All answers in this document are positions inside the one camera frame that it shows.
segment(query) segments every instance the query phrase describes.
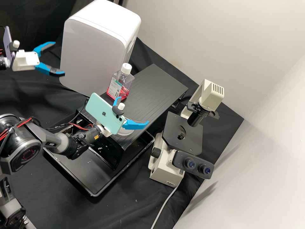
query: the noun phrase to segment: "microscope focus knob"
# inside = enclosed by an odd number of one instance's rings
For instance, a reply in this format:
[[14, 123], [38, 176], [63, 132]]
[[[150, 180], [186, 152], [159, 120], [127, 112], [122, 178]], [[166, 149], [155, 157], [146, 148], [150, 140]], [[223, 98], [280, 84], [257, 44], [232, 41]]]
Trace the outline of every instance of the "microscope focus knob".
[[161, 154], [161, 150], [160, 150], [159, 148], [154, 147], [154, 148], [152, 149], [151, 155], [152, 155], [154, 158], [159, 158], [160, 154]]

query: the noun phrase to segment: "white backdrop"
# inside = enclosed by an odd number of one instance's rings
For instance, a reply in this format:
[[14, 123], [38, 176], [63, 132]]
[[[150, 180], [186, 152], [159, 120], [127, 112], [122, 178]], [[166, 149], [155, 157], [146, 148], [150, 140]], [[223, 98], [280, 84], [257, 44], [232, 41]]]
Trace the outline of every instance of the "white backdrop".
[[175, 229], [304, 228], [304, 86], [305, 56], [242, 123]]
[[247, 118], [305, 53], [301, 0], [124, 0], [139, 38], [196, 83], [225, 88], [224, 103]]

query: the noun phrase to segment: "black metal platform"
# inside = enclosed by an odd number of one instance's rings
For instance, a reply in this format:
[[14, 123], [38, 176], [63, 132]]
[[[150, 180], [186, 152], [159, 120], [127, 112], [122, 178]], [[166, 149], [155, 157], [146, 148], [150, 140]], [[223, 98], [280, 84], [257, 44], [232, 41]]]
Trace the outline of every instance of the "black metal platform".
[[193, 155], [202, 153], [203, 126], [191, 127], [187, 119], [168, 112], [162, 138], [173, 149]]
[[[135, 130], [128, 136], [111, 136], [124, 150], [187, 91], [186, 86], [155, 64], [148, 66], [134, 77], [130, 94], [123, 101], [125, 103], [124, 116], [134, 121], [148, 120], [149, 124], [145, 129]], [[113, 104], [113, 99], [106, 93], [101, 97], [109, 104]], [[83, 110], [82, 114], [91, 122], [96, 122], [96, 119], [86, 110]]]

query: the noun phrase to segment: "black tray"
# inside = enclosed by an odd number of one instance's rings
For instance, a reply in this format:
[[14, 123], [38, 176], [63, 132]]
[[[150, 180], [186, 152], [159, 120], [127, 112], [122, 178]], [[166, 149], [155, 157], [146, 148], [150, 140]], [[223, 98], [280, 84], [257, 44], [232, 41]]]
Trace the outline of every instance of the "black tray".
[[[104, 138], [100, 144], [113, 144], [111, 138]], [[120, 174], [122, 174], [148, 147], [154, 142], [154, 137], [147, 131], [143, 132], [125, 151], [120, 146], [114, 146], [114, 162], [106, 155], [100, 155], [98, 150], [89, 148], [79, 158], [69, 160], [66, 156], [53, 154], [44, 148], [45, 152], [63, 168], [92, 197], [99, 196]]]

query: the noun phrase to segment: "white label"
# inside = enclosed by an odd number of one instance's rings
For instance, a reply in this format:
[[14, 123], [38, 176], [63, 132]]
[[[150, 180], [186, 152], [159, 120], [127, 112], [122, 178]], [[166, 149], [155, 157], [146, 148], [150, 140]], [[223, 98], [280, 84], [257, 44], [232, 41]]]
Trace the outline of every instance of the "white label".
[[114, 77], [112, 77], [108, 89], [108, 94], [116, 98], [119, 96], [121, 89], [122, 89], [122, 84], [119, 81], [117, 81]]

